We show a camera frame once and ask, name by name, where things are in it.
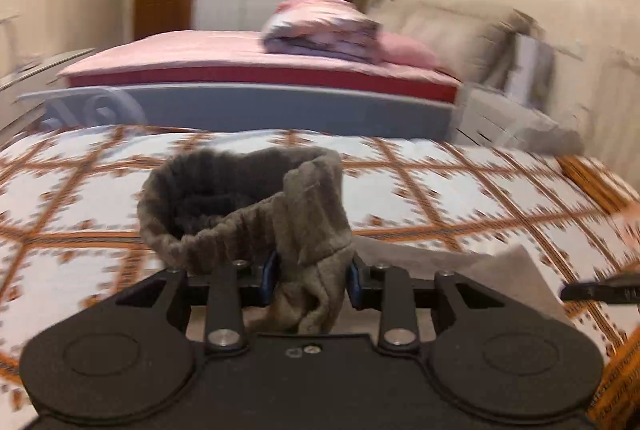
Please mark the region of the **beige cushioned headboard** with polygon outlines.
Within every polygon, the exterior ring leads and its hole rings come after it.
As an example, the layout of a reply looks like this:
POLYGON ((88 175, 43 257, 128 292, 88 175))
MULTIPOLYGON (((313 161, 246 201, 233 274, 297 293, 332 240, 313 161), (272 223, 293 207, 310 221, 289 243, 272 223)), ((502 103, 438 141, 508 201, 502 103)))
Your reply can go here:
POLYGON ((369 11, 385 31, 422 42, 463 83, 501 89, 515 58, 516 39, 535 20, 504 5, 484 1, 452 5, 385 1, 369 11))

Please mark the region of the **grey fleece pants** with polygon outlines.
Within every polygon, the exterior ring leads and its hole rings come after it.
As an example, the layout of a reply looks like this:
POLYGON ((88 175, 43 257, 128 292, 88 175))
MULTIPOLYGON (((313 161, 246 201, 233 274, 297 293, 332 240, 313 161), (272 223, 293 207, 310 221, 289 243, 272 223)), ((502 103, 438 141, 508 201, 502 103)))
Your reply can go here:
POLYGON ((140 237, 169 268, 195 275, 224 262, 278 254, 282 279, 266 312, 250 314, 253 332, 371 332, 371 320, 358 323, 341 312, 355 257, 368 265, 398 265, 418 279, 459 272, 552 319, 568 320, 523 246, 495 255, 461 254, 353 235, 342 182, 341 157, 328 149, 180 154, 142 185, 140 237))

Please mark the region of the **white metal bed footboard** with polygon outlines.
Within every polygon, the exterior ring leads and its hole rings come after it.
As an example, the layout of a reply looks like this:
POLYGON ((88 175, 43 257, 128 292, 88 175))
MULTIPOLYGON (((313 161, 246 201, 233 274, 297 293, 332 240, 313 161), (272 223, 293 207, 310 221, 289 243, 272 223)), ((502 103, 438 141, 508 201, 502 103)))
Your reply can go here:
POLYGON ((145 126, 143 107, 128 92, 115 87, 92 86, 20 94, 15 102, 38 102, 44 107, 41 130, 101 126, 145 126))

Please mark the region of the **peach patterned cloth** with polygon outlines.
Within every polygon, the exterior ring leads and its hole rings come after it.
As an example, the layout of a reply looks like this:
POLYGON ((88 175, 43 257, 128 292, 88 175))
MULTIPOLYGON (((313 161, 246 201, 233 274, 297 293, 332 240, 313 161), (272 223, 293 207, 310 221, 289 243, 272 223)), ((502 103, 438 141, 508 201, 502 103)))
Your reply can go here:
POLYGON ((617 214, 616 230, 623 242, 638 251, 640 248, 640 204, 632 203, 617 214))

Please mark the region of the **white bedside table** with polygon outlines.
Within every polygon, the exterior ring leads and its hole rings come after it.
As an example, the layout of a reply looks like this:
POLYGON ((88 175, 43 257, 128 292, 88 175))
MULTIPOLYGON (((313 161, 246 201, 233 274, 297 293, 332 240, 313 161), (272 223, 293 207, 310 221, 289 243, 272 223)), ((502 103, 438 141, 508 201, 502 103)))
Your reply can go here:
POLYGON ((548 156, 575 156, 585 151, 575 127, 509 100, 496 89, 475 85, 458 92, 448 140, 548 156))

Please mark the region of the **white orange patterned bedspread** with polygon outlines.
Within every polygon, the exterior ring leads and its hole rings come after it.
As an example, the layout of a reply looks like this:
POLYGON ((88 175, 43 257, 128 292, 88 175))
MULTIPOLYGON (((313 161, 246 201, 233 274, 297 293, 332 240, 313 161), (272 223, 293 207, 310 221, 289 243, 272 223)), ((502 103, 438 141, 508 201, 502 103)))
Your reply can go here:
POLYGON ((314 131, 94 127, 35 133, 1 152, 1 424, 34 418, 25 342, 156 272, 136 206, 149 172, 208 147, 321 146, 341 155, 352 231, 386 243, 495 254, 523 246, 552 289, 638 269, 622 226, 552 158, 314 131))

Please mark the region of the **folded pink white duvet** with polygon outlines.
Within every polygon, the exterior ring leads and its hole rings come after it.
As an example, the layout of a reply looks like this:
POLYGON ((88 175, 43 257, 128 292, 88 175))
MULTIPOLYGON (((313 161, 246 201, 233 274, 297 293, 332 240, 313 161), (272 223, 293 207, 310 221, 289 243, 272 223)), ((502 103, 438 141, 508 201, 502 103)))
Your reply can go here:
POLYGON ((376 64, 380 24, 344 0, 287 0, 265 23, 260 41, 271 53, 376 64))

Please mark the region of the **pink pillow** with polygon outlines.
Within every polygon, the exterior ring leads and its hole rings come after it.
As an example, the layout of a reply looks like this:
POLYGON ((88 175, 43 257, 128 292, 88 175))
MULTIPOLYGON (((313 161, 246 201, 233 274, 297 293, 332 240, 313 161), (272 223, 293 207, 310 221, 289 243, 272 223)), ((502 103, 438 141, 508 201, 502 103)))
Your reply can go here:
POLYGON ((440 66, 438 57, 430 48, 409 36, 381 32, 378 34, 378 44, 382 62, 424 70, 434 70, 440 66))

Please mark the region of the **pink bed with grey frame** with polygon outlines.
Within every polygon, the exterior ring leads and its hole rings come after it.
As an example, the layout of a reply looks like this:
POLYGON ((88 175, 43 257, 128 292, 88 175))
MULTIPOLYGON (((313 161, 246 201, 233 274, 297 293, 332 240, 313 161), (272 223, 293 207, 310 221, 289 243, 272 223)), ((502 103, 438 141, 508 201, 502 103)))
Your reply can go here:
POLYGON ((445 140, 458 79, 407 65, 271 54, 256 33, 158 34, 90 57, 75 53, 55 89, 125 90, 149 126, 208 131, 308 129, 445 140))

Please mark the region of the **white box with green print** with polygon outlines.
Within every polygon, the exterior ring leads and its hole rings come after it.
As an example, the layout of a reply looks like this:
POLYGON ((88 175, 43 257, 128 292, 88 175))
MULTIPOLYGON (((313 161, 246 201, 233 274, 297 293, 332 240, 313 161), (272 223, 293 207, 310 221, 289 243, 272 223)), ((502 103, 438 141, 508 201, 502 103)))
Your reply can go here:
POLYGON ((547 42, 517 34, 515 52, 504 94, 529 109, 546 108, 551 92, 555 51, 547 42))

